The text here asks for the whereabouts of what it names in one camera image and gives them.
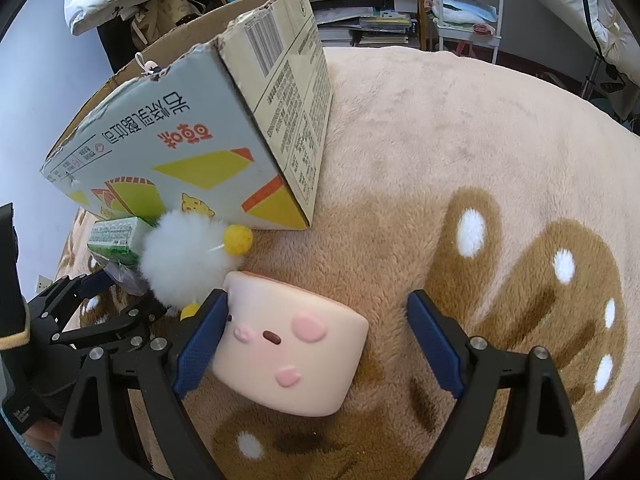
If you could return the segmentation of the left hand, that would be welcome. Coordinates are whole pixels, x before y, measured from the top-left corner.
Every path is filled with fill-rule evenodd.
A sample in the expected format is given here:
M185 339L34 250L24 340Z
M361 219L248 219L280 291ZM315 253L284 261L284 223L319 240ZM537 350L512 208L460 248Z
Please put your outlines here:
M62 428L56 422L49 419L40 419L27 429L22 437L35 450L40 453L55 456L58 454L58 441Z

